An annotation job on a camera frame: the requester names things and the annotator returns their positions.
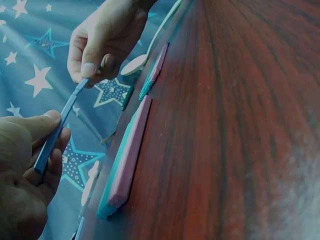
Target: white disc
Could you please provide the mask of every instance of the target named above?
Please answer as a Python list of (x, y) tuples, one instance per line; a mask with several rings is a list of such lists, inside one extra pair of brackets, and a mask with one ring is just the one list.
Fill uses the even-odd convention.
[(133, 59), (127, 65), (124, 66), (120, 74), (122, 76), (128, 76), (135, 73), (146, 63), (146, 60), (147, 60), (146, 54), (137, 56), (135, 59)]

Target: wood grain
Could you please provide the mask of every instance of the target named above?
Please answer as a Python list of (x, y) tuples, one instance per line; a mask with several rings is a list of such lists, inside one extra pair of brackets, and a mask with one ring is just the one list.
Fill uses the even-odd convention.
[(81, 239), (318, 239), (319, 1), (185, 0), (149, 65), (168, 38), (130, 199), (95, 218), (106, 164)]

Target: wooden table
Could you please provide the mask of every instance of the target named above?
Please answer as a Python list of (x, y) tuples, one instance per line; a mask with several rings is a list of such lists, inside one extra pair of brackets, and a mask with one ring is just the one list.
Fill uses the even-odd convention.
[(318, 240), (319, 1), (186, 0), (111, 160), (168, 39), (130, 199), (96, 219), (106, 164), (80, 239)]

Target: star print fabric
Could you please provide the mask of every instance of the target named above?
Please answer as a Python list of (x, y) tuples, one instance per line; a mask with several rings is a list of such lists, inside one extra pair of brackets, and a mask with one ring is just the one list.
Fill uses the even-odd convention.
[[(0, 117), (61, 111), (75, 89), (67, 71), (75, 29), (104, 0), (0, 0)], [(174, 1), (159, 0), (126, 63), (145, 54)], [(140, 73), (104, 80), (82, 91), (67, 119), (71, 140), (40, 240), (68, 240), (78, 226), (81, 196), (95, 161), (103, 164), (126, 94)]]

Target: star pattern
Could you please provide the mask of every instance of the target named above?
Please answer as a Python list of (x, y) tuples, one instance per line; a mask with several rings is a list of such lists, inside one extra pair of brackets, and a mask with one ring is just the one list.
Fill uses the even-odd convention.
[(79, 117), (79, 110), (80, 110), (80, 107), (75, 107), (74, 105), (72, 106), (72, 111), (74, 111), (77, 117)]
[(45, 9), (47, 12), (50, 12), (52, 10), (52, 5), (48, 4)]
[(17, 19), (21, 14), (28, 14), (26, 10), (27, 0), (16, 0), (16, 5), (12, 7), (16, 11), (15, 18)]
[(100, 91), (93, 106), (94, 108), (111, 103), (112, 101), (115, 101), (122, 106), (130, 88), (128, 85), (119, 83), (117, 78), (114, 80), (105, 79), (94, 87)]
[(0, 19), (0, 27), (2, 27), (3, 25), (6, 25), (7, 22), (5, 20)]
[(42, 51), (44, 51), (53, 59), (56, 58), (54, 53), (55, 48), (69, 45), (68, 42), (53, 41), (51, 27), (42, 37), (34, 37), (34, 36), (25, 36), (25, 37), (30, 41), (25, 46), (26, 49), (29, 47), (40, 48)]
[(62, 156), (62, 177), (61, 181), (66, 179), (81, 192), (84, 190), (87, 178), (83, 168), (94, 165), (95, 161), (105, 156), (103, 152), (80, 151), (75, 147), (73, 136), (65, 148)]
[(0, 6), (0, 13), (4, 13), (5, 12), (5, 10), (6, 10), (6, 7), (5, 6)]
[(34, 87), (33, 89), (33, 98), (35, 98), (42, 89), (53, 89), (50, 83), (46, 80), (47, 73), (51, 69), (51, 67), (45, 67), (42, 70), (34, 64), (34, 78), (25, 81), (24, 83), (27, 85), (31, 85)]
[(15, 64), (17, 62), (16, 57), (17, 57), (17, 52), (13, 53), (11, 51), (9, 56), (4, 59), (6, 61), (6, 65), (8, 66), (10, 64)]
[(12, 113), (15, 117), (21, 117), (20, 107), (15, 107), (12, 102), (10, 102), (10, 107), (6, 109), (8, 112)]

